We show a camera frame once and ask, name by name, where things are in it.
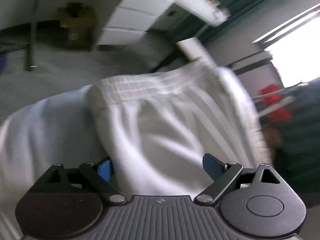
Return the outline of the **white sweatpants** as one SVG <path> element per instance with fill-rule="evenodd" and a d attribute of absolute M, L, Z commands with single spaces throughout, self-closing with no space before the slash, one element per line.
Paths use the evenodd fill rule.
<path fill-rule="evenodd" d="M 254 103 L 226 67 L 100 80 L 87 94 L 98 137 L 122 194 L 195 197 L 212 180 L 204 154 L 256 168 L 270 163 Z"/>

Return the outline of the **pink white bed duvet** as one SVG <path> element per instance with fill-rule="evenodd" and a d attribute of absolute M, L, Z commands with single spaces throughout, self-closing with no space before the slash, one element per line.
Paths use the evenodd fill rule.
<path fill-rule="evenodd" d="M 1 125 L 1 239 L 20 239 L 15 207 L 53 164 L 66 168 L 106 157 L 87 103 L 90 87 L 23 107 Z"/>

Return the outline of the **dark teal right curtain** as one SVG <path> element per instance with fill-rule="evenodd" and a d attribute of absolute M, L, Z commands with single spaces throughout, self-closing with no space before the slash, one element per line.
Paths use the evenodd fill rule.
<path fill-rule="evenodd" d="M 260 121 L 275 143 L 276 171 L 296 192 L 319 192 L 319 79 L 293 95 L 295 101 L 285 106 L 293 119 L 272 123 L 262 117 Z"/>

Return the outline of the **red bag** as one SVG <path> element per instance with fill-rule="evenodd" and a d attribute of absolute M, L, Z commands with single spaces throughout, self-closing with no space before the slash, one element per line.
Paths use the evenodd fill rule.
<path fill-rule="evenodd" d="M 274 83 L 259 91 L 259 95 L 263 96 L 260 100 L 265 107 L 259 111 L 259 116 L 267 117 L 272 123 L 280 123 L 293 119 L 293 115 L 285 108 L 284 96 L 279 87 Z"/>

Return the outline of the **silver tripod stand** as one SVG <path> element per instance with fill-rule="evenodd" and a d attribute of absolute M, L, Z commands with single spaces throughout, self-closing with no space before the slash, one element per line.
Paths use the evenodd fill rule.
<path fill-rule="evenodd" d="M 293 95 L 293 92 L 308 85 L 308 82 L 301 81 L 295 84 L 294 86 L 283 88 L 278 91 L 267 93 L 264 95 L 255 96 L 251 99 L 254 103 L 262 102 L 263 99 L 268 99 L 270 101 L 270 105 L 267 105 L 265 108 L 258 111 L 259 117 L 262 118 L 263 116 L 267 116 L 272 112 L 279 110 L 281 107 L 285 107 L 293 103 L 296 99 Z"/>

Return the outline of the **white vanity desk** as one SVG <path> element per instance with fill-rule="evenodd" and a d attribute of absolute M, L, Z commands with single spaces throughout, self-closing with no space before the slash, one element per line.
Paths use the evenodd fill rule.
<path fill-rule="evenodd" d="M 228 18 L 208 0 L 99 0 L 94 44 L 122 46 L 137 42 L 172 5 L 213 27 Z"/>

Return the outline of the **window with dark frame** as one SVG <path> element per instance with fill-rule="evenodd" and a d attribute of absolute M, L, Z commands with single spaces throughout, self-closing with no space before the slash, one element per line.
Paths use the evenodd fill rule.
<path fill-rule="evenodd" d="M 319 77 L 319 4 L 254 41 L 272 55 L 284 87 Z"/>

